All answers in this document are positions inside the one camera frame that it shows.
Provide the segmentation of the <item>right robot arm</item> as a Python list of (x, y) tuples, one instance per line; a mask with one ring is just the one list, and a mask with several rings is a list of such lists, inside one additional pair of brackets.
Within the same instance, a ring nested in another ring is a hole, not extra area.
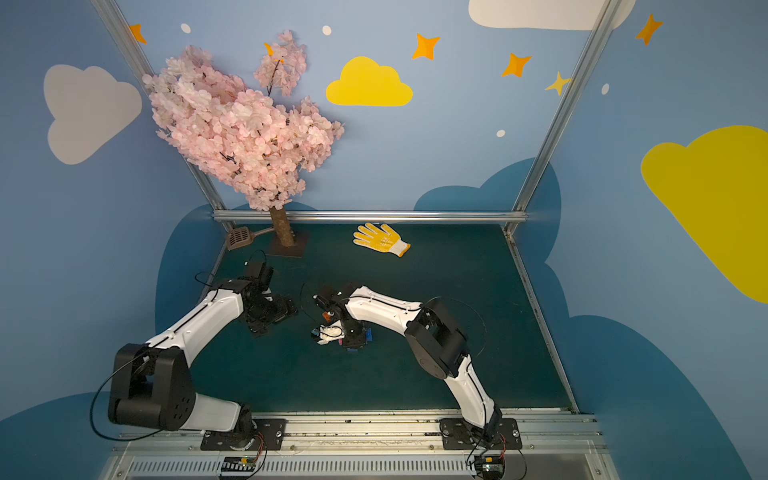
[(368, 343), (371, 324), (401, 335), (422, 369), (448, 386), (470, 441), (483, 446), (494, 442), (501, 409), (476, 374), (467, 336), (439, 298), (410, 302), (350, 283), (343, 289), (324, 287), (313, 300), (326, 321), (313, 331), (318, 344), (360, 349)]

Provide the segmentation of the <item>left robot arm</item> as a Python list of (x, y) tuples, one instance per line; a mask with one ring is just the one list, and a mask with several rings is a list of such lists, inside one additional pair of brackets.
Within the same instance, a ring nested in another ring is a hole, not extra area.
[(256, 280), (226, 280), (175, 324), (116, 354), (110, 378), (110, 422), (160, 431), (205, 430), (253, 435), (243, 404), (196, 391), (190, 367), (226, 326), (242, 320), (260, 336), (298, 312), (294, 302)]

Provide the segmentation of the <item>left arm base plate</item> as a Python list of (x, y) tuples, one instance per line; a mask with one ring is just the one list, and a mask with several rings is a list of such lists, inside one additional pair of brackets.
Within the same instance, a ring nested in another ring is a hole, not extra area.
[(239, 422), (232, 431), (206, 431), (200, 449), (226, 452), (280, 450), (286, 423), (285, 419), (280, 418), (251, 418)]

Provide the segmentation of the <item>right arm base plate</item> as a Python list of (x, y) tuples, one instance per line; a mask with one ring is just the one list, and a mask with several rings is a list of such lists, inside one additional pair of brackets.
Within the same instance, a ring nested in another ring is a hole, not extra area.
[(439, 420), (439, 433), (444, 450), (501, 449), (521, 450), (522, 434), (514, 418), (501, 418), (488, 431), (468, 424), (463, 418), (448, 417)]

